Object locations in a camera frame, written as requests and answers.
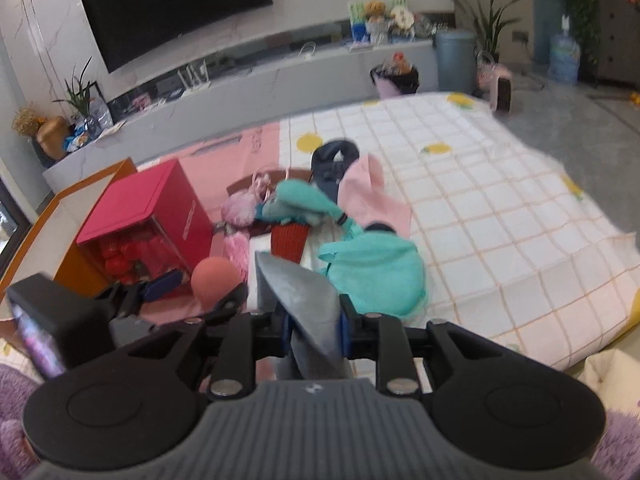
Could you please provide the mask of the orange foam ball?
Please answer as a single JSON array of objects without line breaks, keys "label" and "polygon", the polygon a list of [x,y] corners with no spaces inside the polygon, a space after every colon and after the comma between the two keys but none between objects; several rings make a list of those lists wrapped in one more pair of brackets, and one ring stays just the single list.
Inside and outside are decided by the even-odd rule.
[{"label": "orange foam ball", "polygon": [[191,274],[191,288],[194,297],[205,310],[232,292],[242,283],[239,270],[224,257],[209,257],[202,260]]}]

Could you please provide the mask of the teal fabric bag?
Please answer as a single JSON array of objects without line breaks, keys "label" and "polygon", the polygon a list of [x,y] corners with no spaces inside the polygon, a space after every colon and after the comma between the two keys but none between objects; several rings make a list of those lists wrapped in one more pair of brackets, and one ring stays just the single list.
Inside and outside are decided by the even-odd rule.
[{"label": "teal fabric bag", "polygon": [[426,270],[416,244],[390,231],[356,230],[320,246],[321,273],[360,314],[410,318],[427,300]]}]

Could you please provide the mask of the silver grey pouch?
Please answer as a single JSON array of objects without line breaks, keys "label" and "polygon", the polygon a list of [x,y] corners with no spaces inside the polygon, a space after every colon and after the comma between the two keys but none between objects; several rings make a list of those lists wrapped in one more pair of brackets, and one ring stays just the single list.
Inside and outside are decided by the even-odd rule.
[{"label": "silver grey pouch", "polygon": [[273,358],[280,380],[330,380],[352,377],[342,353],[340,295],[323,275],[297,263],[258,252],[255,255],[256,307],[282,307],[293,321],[290,350]]}]

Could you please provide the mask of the red knitted cloth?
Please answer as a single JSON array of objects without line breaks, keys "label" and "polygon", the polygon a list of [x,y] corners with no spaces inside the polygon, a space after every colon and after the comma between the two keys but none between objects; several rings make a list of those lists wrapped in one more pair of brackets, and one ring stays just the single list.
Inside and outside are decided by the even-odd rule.
[{"label": "red knitted cloth", "polygon": [[300,263],[303,258],[310,226],[300,223],[277,224],[271,228],[271,255]]}]

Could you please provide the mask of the pink drawstring pouch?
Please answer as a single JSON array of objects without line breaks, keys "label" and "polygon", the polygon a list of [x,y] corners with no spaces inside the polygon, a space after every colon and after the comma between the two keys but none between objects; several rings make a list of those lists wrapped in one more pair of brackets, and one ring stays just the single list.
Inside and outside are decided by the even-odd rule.
[{"label": "pink drawstring pouch", "polygon": [[250,193],[238,193],[229,196],[222,203],[220,214],[221,220],[230,224],[230,226],[235,228],[248,228],[251,226],[255,220],[258,206],[265,203],[276,189],[277,184],[282,180],[286,180],[290,174],[290,170],[280,167],[259,169],[257,171],[269,174],[269,190],[262,200],[258,200],[257,197]]}]

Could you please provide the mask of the white tissue pack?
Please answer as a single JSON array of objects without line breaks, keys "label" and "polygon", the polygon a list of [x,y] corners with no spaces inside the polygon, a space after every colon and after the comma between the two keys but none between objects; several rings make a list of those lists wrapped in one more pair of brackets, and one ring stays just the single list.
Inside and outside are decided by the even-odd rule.
[{"label": "white tissue pack", "polygon": [[[320,247],[326,243],[337,242],[343,238],[343,230],[339,226],[334,226],[330,222],[323,223],[321,226],[311,226],[306,241],[302,261],[299,263],[306,269],[320,271],[326,266],[318,257]],[[250,270],[248,271],[248,297],[246,300],[246,308],[249,311],[259,309],[258,301],[258,277],[257,266],[255,263],[255,255],[258,252],[270,252],[271,234],[264,234],[252,237],[250,239]]]}]

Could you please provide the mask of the brown leather piece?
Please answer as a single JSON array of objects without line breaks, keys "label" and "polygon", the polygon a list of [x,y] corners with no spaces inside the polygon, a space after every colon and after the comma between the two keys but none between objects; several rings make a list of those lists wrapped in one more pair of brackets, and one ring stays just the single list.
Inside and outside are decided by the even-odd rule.
[{"label": "brown leather piece", "polygon": [[270,177],[262,171],[257,171],[250,176],[244,177],[229,185],[227,188],[228,196],[238,193],[253,194],[258,200],[262,200],[269,190]]}]

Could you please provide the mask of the teal dinosaur plush toy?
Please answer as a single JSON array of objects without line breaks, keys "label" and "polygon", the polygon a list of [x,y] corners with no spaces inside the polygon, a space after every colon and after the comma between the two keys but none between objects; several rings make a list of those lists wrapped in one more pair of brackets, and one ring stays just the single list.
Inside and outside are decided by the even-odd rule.
[{"label": "teal dinosaur plush toy", "polygon": [[348,215],[325,192],[298,179],[281,181],[255,208],[255,219],[266,223],[320,226],[325,218],[331,218],[338,226],[348,221]]}]

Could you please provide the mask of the navy blue fabric headband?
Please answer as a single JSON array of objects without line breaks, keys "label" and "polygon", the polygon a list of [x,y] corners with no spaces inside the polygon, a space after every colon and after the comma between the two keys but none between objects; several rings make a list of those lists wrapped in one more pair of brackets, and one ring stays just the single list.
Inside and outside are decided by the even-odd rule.
[{"label": "navy blue fabric headband", "polygon": [[311,155],[311,182],[336,203],[341,180],[359,156],[357,145],[349,140],[321,145]]}]

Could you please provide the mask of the pink fluffy cloth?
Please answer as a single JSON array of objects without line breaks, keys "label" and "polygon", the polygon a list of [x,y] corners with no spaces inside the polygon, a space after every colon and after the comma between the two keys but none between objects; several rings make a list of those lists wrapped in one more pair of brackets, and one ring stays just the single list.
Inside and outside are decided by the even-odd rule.
[{"label": "pink fluffy cloth", "polygon": [[224,256],[238,270],[241,280],[248,280],[250,270],[250,238],[243,232],[224,236]]}]

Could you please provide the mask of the checkered lemon table cloth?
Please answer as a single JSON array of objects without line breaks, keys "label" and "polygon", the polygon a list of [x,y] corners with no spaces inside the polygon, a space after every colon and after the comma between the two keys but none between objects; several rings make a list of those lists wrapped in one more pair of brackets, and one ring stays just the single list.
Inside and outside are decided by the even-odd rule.
[{"label": "checkered lemon table cloth", "polygon": [[306,167],[307,136],[355,142],[411,209],[428,304],[564,370],[639,323],[639,253],[553,158],[482,102],[446,93],[334,107],[280,121],[280,161]]}]

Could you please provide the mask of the green plant in glass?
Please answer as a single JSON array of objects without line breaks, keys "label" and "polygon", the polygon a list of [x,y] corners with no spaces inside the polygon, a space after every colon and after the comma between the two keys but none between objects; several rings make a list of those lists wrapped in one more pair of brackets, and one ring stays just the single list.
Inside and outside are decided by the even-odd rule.
[{"label": "green plant in glass", "polygon": [[83,126],[85,133],[95,139],[100,130],[96,115],[91,111],[91,81],[85,81],[85,74],[92,61],[89,58],[79,75],[72,71],[70,79],[64,80],[65,96],[55,100],[55,103],[67,104],[72,109],[72,118],[76,125]]}]

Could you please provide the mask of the pink bin with black bag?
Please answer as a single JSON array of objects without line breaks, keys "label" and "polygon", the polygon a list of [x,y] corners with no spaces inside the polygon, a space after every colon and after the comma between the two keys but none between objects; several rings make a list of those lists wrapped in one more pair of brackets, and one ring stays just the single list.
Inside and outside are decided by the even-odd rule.
[{"label": "pink bin with black bag", "polygon": [[416,94],[420,88],[418,70],[408,61],[405,53],[397,51],[391,58],[370,70],[372,84],[381,100]]}]

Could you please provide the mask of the grey round trash bin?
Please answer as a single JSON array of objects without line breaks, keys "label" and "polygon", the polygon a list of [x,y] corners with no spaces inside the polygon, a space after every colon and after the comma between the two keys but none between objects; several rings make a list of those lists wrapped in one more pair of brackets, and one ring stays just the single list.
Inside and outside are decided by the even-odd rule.
[{"label": "grey round trash bin", "polygon": [[440,91],[472,94],[476,89],[476,36],[464,29],[440,30],[434,39]]}]

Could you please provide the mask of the blue water bottle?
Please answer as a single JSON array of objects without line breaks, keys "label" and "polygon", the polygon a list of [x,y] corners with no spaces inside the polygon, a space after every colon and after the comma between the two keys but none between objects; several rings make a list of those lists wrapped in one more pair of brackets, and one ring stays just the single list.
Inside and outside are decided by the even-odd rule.
[{"label": "blue water bottle", "polygon": [[570,17],[563,14],[561,31],[550,40],[548,76],[561,84],[577,84],[582,50],[570,34]]}]

